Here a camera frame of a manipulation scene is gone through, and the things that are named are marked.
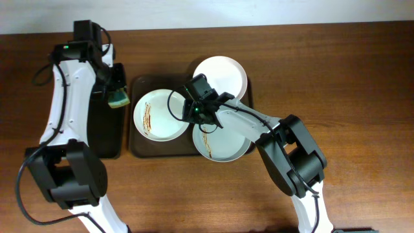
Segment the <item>green yellow sponge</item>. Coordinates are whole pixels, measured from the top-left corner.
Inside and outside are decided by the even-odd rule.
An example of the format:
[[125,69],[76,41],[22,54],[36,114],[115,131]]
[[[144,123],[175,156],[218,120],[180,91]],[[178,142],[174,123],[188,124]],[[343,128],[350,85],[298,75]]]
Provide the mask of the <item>green yellow sponge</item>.
[[130,99],[124,88],[117,89],[116,91],[110,92],[108,96],[108,105],[112,109],[124,107],[130,104]]

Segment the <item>white plate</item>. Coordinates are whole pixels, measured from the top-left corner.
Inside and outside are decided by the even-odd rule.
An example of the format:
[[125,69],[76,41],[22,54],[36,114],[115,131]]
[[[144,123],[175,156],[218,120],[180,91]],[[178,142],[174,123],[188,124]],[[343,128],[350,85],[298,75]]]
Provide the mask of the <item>white plate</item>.
[[146,93],[139,99],[133,110],[133,122],[138,132],[145,138],[166,142],[181,136],[189,123],[175,119],[170,111],[179,119],[185,98],[172,90],[157,89]]

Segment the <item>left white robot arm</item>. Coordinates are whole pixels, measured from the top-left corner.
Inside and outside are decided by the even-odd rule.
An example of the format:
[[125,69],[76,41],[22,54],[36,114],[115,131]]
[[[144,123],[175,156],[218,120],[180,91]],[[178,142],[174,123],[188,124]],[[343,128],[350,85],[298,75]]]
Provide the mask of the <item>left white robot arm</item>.
[[114,46],[92,41],[54,47],[49,68],[54,91],[39,146],[26,150],[43,197],[69,211],[89,232],[129,232],[107,196],[104,158],[120,154],[126,93]]

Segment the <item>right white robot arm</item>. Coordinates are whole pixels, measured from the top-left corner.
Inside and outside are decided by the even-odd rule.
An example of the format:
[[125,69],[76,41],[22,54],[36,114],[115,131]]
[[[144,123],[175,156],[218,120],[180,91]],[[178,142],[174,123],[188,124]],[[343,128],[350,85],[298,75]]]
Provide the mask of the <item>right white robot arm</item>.
[[291,197],[298,230],[333,232],[323,200],[327,159],[297,116],[267,116],[228,93],[215,100],[186,99],[182,113],[186,122],[216,125],[253,142],[272,181]]

